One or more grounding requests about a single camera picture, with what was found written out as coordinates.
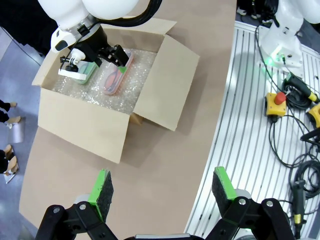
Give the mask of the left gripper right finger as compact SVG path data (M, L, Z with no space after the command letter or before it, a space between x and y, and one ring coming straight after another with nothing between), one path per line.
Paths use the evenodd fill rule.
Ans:
M214 168L211 191L221 219L207 235L207 240L232 240L239 229L251 230L257 240L294 240L287 214L279 201L266 198L257 203L237 195L223 166Z

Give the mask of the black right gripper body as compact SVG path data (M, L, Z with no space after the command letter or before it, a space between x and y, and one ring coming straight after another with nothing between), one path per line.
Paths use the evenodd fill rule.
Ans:
M94 62L99 57L99 50L109 47L107 35L101 26L89 38L77 43L73 49L78 49L84 53L86 62Z

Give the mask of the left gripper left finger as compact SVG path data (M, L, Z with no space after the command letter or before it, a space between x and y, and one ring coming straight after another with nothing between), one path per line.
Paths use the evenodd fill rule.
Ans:
M92 240L116 240L106 224L114 188L111 173L102 169L87 200L69 208L49 206L38 228L37 240L74 240L78 234L87 234Z

